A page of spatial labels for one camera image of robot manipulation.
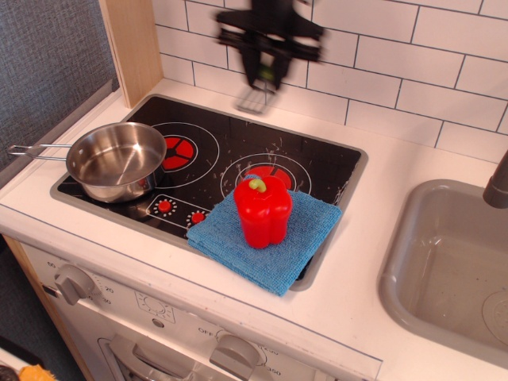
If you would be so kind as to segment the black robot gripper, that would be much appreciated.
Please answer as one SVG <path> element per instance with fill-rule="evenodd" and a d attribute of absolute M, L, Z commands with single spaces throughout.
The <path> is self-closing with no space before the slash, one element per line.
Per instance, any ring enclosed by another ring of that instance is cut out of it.
<path fill-rule="evenodd" d="M 219 41 L 241 54 L 248 85 L 254 87 L 261 55 L 273 56 L 271 69 L 275 89 L 281 87 L 291 61 L 317 61 L 324 28 L 301 16 L 292 1 L 251 1 L 247 10 L 217 13 Z"/>

